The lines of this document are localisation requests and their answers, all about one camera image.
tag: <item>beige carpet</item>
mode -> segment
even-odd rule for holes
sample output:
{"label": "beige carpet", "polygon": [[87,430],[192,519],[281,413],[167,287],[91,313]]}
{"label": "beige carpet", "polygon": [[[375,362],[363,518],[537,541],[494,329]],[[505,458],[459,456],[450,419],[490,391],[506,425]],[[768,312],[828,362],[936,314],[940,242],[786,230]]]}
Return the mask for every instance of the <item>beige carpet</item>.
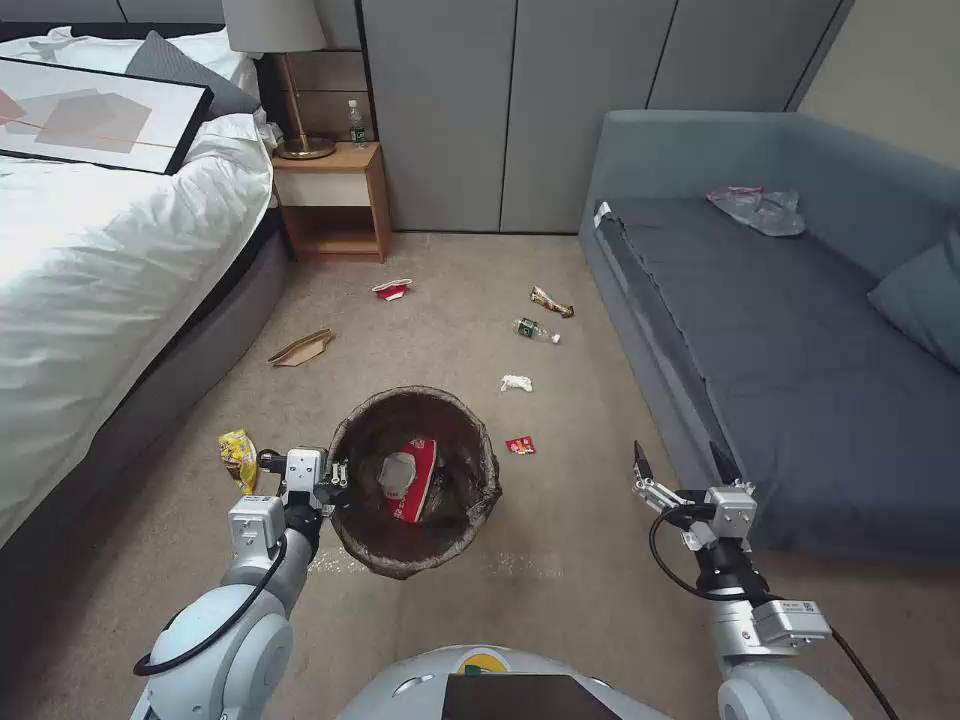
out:
{"label": "beige carpet", "polygon": [[[369,288],[394,277],[413,278],[415,290],[378,301]],[[533,283],[573,303],[576,317],[532,305]],[[524,315],[554,327],[561,344],[512,335]],[[266,365],[326,326],[337,338],[321,357]],[[501,393],[505,373],[529,375],[533,394]],[[466,235],[398,237],[385,266],[297,268],[237,367],[55,557],[4,583],[22,609],[0,621],[0,716],[128,716],[142,688],[133,662],[229,559],[225,513],[238,493],[218,434],[245,427],[261,447],[322,445],[366,397],[412,383],[453,392],[487,424],[503,498],[463,556],[403,583],[362,571],[325,529],[293,614],[294,657],[266,717],[331,718],[386,664],[453,643],[549,655],[677,718],[716,717],[709,609],[649,557],[652,513],[630,493],[632,441],[660,479],[672,482],[672,471],[576,240]],[[506,453],[506,439],[527,434],[536,455]],[[665,533],[663,546],[692,579],[679,538]],[[769,555],[760,565],[776,592],[822,604],[902,717],[956,714],[957,574]],[[801,665],[856,717],[879,717],[832,643]]]}

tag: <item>lamp shade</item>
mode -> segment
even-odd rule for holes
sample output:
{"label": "lamp shade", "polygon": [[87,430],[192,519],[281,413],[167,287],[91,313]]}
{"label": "lamp shade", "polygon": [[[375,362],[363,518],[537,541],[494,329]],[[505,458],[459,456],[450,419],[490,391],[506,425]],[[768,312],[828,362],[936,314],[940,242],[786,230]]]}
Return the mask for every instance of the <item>lamp shade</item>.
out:
{"label": "lamp shade", "polygon": [[241,52],[307,52],[327,46],[313,0],[223,0],[230,47]]}

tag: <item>gray pillow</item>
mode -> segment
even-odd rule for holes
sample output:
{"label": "gray pillow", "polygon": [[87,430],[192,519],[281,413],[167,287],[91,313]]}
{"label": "gray pillow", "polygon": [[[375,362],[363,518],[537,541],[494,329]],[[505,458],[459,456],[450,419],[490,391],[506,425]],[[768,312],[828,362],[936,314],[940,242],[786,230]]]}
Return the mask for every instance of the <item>gray pillow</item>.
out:
{"label": "gray pillow", "polygon": [[231,113],[252,113],[260,107],[256,98],[250,97],[210,68],[187,57],[154,30],[150,31],[127,65],[127,75],[206,85],[213,91],[213,102],[210,103],[208,111],[211,118]]}
{"label": "gray pillow", "polygon": [[960,370],[960,228],[887,275],[867,295],[880,314]]}

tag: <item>bed frame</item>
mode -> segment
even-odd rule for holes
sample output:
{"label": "bed frame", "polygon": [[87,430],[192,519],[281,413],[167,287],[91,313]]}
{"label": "bed frame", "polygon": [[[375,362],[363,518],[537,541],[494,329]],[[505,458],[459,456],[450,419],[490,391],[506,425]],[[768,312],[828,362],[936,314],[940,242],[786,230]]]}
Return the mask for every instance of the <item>bed frame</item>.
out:
{"label": "bed frame", "polygon": [[[70,23],[0,23],[0,41],[43,35]],[[74,34],[142,38],[218,30],[222,25],[73,24]],[[141,375],[100,428],[86,457],[47,495],[7,542],[0,562],[36,555],[72,518],[114,481],[147,447],[202,398],[243,357],[283,293],[289,240],[279,210],[268,210],[240,255],[176,336]]]}

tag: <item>picture frame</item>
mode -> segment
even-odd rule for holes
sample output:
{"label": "picture frame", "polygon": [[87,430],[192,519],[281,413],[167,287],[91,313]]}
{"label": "picture frame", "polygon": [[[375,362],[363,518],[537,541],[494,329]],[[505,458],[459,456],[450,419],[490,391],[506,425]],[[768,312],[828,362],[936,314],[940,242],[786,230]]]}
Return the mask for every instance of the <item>picture frame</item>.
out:
{"label": "picture frame", "polygon": [[212,100],[203,85],[0,58],[0,155],[173,175]]}

